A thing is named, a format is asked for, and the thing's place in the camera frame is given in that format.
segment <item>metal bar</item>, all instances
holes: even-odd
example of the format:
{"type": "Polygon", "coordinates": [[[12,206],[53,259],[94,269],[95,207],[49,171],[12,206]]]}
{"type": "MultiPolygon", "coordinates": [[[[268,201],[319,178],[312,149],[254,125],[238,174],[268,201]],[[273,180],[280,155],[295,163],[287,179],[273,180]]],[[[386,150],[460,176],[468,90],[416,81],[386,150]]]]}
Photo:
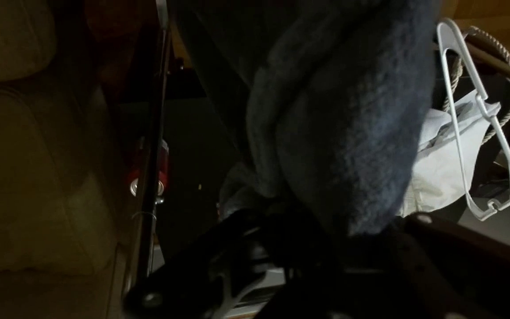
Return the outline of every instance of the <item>metal bar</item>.
{"type": "MultiPolygon", "coordinates": [[[[166,12],[166,2],[157,0],[159,12],[166,12]]],[[[149,105],[149,128],[144,138],[143,162],[137,186],[137,212],[133,215],[131,245],[125,269],[123,295],[137,281],[148,277],[152,269],[153,236],[158,198],[158,156],[162,143],[163,104],[166,88],[166,71],[170,57],[170,30],[166,18],[159,16],[157,45],[149,105]]]]}

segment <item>white plastic hanger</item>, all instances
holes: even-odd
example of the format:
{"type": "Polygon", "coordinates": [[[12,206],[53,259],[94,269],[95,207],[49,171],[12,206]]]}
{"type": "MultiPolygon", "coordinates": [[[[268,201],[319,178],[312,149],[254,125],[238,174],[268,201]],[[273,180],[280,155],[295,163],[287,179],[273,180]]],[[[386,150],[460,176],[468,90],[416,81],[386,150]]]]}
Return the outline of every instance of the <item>white plastic hanger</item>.
{"type": "Polygon", "coordinates": [[[466,180],[465,170],[464,170],[464,156],[462,154],[462,147],[460,141],[460,129],[458,127],[458,119],[456,117],[456,110],[454,106],[454,97],[452,93],[452,85],[450,83],[450,75],[448,73],[448,61],[446,60],[446,52],[447,50],[452,50],[456,52],[464,61],[466,70],[471,78],[471,82],[475,86],[475,90],[477,95],[475,96],[475,102],[479,107],[481,114],[484,119],[488,121],[501,144],[501,148],[505,153],[505,157],[509,166],[509,178],[510,178],[510,147],[506,141],[505,135],[501,129],[501,125],[499,125],[499,121],[495,115],[490,115],[487,112],[485,101],[488,96],[485,88],[483,87],[483,83],[481,82],[481,78],[479,78],[479,74],[477,73],[477,69],[471,59],[470,53],[468,51],[468,47],[464,42],[464,37],[462,36],[460,29],[450,19],[444,19],[442,22],[437,25],[437,37],[438,37],[438,46],[440,49],[440,60],[442,63],[442,69],[444,73],[444,81],[446,84],[446,93],[448,95],[448,99],[450,100],[450,108],[452,115],[452,124],[454,127],[454,132],[456,134],[456,145],[458,147],[458,154],[460,156],[460,166],[462,170],[462,179],[464,180],[464,190],[466,193],[466,201],[467,207],[471,212],[478,218],[479,220],[486,220],[490,216],[496,214],[500,210],[504,210],[510,206],[510,198],[506,202],[499,202],[498,200],[492,198],[487,202],[487,209],[481,210],[479,206],[474,202],[473,198],[469,194],[470,185],[468,185],[468,181],[466,180]]]}

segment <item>red object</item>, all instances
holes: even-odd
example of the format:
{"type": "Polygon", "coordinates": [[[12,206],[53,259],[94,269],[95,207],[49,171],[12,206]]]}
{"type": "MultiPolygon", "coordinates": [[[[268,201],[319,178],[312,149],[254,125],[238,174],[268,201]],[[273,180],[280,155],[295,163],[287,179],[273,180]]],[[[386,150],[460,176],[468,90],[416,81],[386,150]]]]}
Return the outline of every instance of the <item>red object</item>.
{"type": "MultiPolygon", "coordinates": [[[[158,196],[161,196],[168,186],[168,144],[162,140],[161,147],[158,150],[158,196]]],[[[139,176],[140,165],[142,162],[143,154],[143,139],[139,140],[139,147],[133,161],[133,166],[127,175],[127,183],[129,184],[129,191],[136,196],[139,176]]]]}

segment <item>white bag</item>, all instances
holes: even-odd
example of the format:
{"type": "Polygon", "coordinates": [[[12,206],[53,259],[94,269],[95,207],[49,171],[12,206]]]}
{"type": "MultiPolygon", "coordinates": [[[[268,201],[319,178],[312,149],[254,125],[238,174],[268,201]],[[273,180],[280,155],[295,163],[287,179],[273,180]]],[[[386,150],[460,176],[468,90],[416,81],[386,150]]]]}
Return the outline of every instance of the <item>white bag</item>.
{"type": "MultiPolygon", "coordinates": [[[[455,103],[469,185],[481,142],[489,127],[475,104],[475,95],[474,90],[455,103]]],[[[500,109],[499,103],[485,103],[485,106],[493,115],[500,109]]],[[[403,217],[413,212],[443,208],[465,194],[451,115],[431,109],[422,126],[418,145],[413,176],[399,212],[403,217]]]]}

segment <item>twisted rope handle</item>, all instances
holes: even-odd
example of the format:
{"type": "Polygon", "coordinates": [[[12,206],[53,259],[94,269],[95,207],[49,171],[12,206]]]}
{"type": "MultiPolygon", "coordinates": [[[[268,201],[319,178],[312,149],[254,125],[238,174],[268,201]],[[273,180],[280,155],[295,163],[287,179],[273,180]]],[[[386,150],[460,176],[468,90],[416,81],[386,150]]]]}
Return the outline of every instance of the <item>twisted rope handle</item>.
{"type": "MultiPolygon", "coordinates": [[[[490,45],[494,46],[497,51],[501,54],[501,56],[504,58],[504,60],[508,63],[510,66],[510,52],[504,47],[496,38],[494,38],[492,35],[488,34],[487,32],[481,30],[478,27],[471,26],[467,30],[467,34],[469,35],[478,35],[481,38],[483,38],[486,42],[488,42],[490,45]]],[[[462,60],[457,57],[452,65],[452,74],[451,77],[451,84],[452,84],[452,93],[456,91],[456,88],[458,87],[458,83],[460,81],[460,77],[464,74],[464,66],[462,60]]],[[[442,105],[442,110],[447,112],[450,110],[450,100],[448,97],[444,100],[444,104],[442,105]]],[[[508,121],[510,120],[510,109],[506,113],[506,115],[499,121],[499,124],[504,126],[508,121]]],[[[492,129],[489,131],[483,138],[483,141],[481,142],[481,145],[487,143],[489,139],[491,139],[495,135],[495,130],[492,129]]]]}

